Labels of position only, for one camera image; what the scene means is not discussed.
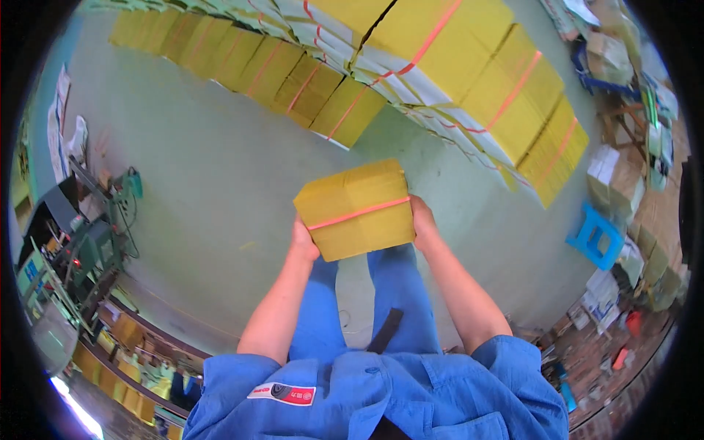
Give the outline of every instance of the blue work shirt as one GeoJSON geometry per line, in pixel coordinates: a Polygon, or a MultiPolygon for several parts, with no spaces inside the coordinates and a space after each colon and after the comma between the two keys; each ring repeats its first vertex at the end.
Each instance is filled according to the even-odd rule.
{"type": "Polygon", "coordinates": [[[216,356],[183,439],[367,440],[383,415],[411,439],[566,439],[565,402],[540,366],[537,347],[509,336],[471,356],[349,351],[283,367],[216,356]],[[272,382],[293,398],[271,396],[272,382]]]}

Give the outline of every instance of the green painted floor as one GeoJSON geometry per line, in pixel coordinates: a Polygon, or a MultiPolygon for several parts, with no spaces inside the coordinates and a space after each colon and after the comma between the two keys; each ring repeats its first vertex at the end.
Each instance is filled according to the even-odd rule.
{"type": "MultiPolygon", "coordinates": [[[[548,16],[538,0],[506,3],[564,79],[594,148],[600,138],[594,103],[548,16]]],[[[117,175],[132,165],[142,174],[144,199],[133,228],[142,257],[120,283],[164,330],[211,353],[232,351],[280,269],[298,190],[387,157],[400,160],[444,238],[516,323],[547,329],[583,293],[594,266],[564,240],[586,197],[584,159],[544,210],[501,188],[390,106],[345,152],[165,59],[112,47],[107,36],[114,19],[103,13],[83,21],[69,65],[65,136],[83,115],[95,172],[106,167],[117,175]],[[96,150],[103,140],[104,158],[96,150]]],[[[459,344],[422,256],[419,268],[442,345],[459,344]]],[[[374,292],[363,256],[341,262],[337,291],[348,344],[366,345],[374,292]]]]}

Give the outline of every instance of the shirt logo patch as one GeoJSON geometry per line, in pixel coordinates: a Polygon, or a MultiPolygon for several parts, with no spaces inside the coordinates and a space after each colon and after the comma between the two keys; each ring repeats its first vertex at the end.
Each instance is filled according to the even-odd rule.
{"type": "Polygon", "coordinates": [[[268,382],[253,389],[247,398],[270,398],[287,405],[311,406],[315,398],[315,387],[268,382]]]}

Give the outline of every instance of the hand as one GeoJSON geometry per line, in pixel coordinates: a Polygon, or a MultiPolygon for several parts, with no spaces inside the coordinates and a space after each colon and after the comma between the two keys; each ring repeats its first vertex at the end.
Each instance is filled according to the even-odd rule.
{"type": "Polygon", "coordinates": [[[413,212],[413,228],[415,229],[415,240],[413,244],[419,251],[425,252],[430,244],[440,237],[433,211],[428,208],[423,199],[410,195],[410,209],[413,212]]]}
{"type": "Polygon", "coordinates": [[[313,243],[313,238],[310,237],[310,232],[308,232],[308,228],[303,224],[301,215],[298,213],[296,213],[294,226],[291,229],[290,251],[307,261],[315,261],[320,256],[320,250],[313,243]]]}

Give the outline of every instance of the fluorescent light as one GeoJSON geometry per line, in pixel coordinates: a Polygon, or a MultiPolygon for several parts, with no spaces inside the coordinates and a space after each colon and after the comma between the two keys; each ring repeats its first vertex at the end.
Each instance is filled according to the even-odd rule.
{"type": "Polygon", "coordinates": [[[94,436],[100,440],[103,440],[103,430],[100,428],[100,424],[96,422],[90,414],[86,413],[86,410],[84,410],[81,405],[73,399],[73,396],[68,393],[68,385],[57,377],[52,377],[51,383],[54,384],[54,388],[56,388],[58,393],[63,397],[63,400],[71,407],[73,413],[76,414],[76,417],[78,417],[78,420],[81,421],[83,426],[85,426],[94,436]]]}

